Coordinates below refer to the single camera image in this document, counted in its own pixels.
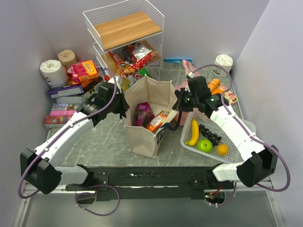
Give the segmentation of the yellow banana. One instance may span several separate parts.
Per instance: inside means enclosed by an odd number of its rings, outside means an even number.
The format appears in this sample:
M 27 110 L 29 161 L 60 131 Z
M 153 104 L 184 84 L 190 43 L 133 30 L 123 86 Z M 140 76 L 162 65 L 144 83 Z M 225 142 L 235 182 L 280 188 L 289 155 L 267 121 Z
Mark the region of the yellow banana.
M 188 146 L 195 146 L 199 140 L 199 125 L 196 119 L 192 119 L 191 121 L 191 139 L 187 142 L 185 142 L 186 145 Z

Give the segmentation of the dark grape bunch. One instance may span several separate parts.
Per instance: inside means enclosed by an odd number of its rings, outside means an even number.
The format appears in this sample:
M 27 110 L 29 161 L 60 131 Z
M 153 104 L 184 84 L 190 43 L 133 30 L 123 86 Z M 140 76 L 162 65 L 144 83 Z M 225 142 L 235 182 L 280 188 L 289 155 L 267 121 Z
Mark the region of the dark grape bunch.
M 199 124 L 199 132 L 205 138 L 210 140 L 213 146 L 218 146 L 221 143 L 221 136 L 219 136 L 217 133 L 212 133 L 205 125 Z

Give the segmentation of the purple snack bag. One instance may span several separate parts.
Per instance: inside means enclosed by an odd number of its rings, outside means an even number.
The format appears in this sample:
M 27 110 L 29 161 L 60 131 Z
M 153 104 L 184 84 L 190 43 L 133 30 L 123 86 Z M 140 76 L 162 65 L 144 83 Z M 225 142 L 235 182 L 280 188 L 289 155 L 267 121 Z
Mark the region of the purple snack bag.
M 148 102 L 140 103 L 135 110 L 135 121 L 133 126 L 147 128 L 150 121 L 155 117 Z

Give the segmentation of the orange candy bag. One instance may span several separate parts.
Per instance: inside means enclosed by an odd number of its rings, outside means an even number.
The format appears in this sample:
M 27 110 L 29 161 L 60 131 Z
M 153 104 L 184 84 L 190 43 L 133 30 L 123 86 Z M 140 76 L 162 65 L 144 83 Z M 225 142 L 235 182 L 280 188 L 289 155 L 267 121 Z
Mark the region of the orange candy bag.
M 155 132 L 167 119 L 169 115 L 168 111 L 162 110 L 157 114 L 148 124 L 147 130 L 150 132 Z

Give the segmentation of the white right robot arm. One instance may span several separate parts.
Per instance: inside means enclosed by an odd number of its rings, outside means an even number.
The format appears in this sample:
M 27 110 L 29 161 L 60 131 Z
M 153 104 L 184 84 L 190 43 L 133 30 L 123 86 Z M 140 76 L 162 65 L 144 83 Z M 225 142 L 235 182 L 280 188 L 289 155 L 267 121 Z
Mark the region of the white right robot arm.
M 212 169 L 217 181 L 239 181 L 252 187 L 274 173 L 277 163 L 274 146 L 267 148 L 258 143 L 258 138 L 243 124 L 228 102 L 222 100 L 220 94 L 211 94 L 204 77 L 188 74 L 187 87 L 177 90 L 175 95 L 178 99 L 174 110 L 204 113 L 240 152 L 242 162 L 220 164 Z

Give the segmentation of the beige canvas tote bag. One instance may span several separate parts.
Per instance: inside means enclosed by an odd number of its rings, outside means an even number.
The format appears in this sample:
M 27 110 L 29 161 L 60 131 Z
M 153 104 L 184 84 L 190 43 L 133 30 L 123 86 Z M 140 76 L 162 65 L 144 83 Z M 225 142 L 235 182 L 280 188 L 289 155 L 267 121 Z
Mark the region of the beige canvas tote bag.
M 167 125 L 177 115 L 177 102 L 171 82 L 143 77 L 125 93 L 129 105 L 125 132 L 131 152 L 155 158 Z

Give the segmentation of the red silver snack bag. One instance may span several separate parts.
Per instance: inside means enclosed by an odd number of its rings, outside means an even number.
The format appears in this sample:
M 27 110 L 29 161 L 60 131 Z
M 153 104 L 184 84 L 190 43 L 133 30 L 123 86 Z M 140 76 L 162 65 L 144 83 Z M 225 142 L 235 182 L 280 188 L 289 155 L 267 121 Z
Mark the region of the red silver snack bag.
M 134 59 L 134 63 L 131 63 L 131 65 L 135 70 L 144 68 L 158 54 L 155 50 L 149 49 L 141 42 L 128 45 L 128 49 Z

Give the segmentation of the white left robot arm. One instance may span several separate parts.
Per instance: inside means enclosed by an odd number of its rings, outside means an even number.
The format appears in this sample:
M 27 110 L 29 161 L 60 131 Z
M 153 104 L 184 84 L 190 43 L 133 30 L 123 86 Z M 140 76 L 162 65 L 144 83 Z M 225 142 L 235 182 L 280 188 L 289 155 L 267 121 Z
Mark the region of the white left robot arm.
M 34 150 L 20 154 L 21 180 L 33 185 L 39 192 L 49 194 L 59 185 L 77 184 L 82 188 L 93 185 L 94 172 L 84 165 L 59 166 L 63 153 L 83 134 L 94 128 L 109 113 L 126 116 L 129 106 L 125 101 L 117 77 L 98 88 L 98 92 L 82 103 L 76 113 L 49 140 Z

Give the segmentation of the red yellow snack bag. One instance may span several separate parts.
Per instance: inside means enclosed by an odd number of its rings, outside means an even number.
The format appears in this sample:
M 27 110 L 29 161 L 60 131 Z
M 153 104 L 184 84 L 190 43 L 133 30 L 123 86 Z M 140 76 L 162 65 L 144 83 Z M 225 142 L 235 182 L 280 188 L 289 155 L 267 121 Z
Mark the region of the red yellow snack bag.
M 114 61 L 120 76 L 127 77 L 137 72 L 134 68 L 136 60 L 127 46 L 109 51 L 108 54 Z

